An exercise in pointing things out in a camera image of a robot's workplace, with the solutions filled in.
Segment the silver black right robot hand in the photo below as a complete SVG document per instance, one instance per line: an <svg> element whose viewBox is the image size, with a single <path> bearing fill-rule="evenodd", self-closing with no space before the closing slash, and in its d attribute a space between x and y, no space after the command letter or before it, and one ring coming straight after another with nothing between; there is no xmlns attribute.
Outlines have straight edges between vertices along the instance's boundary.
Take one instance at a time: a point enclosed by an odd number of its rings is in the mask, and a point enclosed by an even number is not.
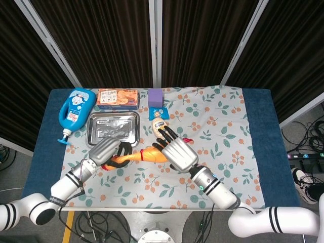
<svg viewBox="0 0 324 243"><path fill-rule="evenodd" d="M198 164L197 153L181 139L171 128L164 126L158 129L162 138L157 138L152 144L180 173L188 173L192 167Z"/></svg>

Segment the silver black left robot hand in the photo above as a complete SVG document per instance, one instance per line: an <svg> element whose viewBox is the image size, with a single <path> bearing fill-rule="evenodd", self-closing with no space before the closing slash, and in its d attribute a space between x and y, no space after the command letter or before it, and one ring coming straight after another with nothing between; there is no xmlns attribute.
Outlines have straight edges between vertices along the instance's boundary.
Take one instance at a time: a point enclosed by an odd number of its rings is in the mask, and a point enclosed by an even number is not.
<svg viewBox="0 0 324 243"><path fill-rule="evenodd" d="M111 166L119 169L130 162L129 159L125 159L121 163L112 160L115 155L120 156L122 151L124 155L130 155L133 148L129 142L123 142L114 137L106 137L89 151L89 159L98 167Z"/></svg>

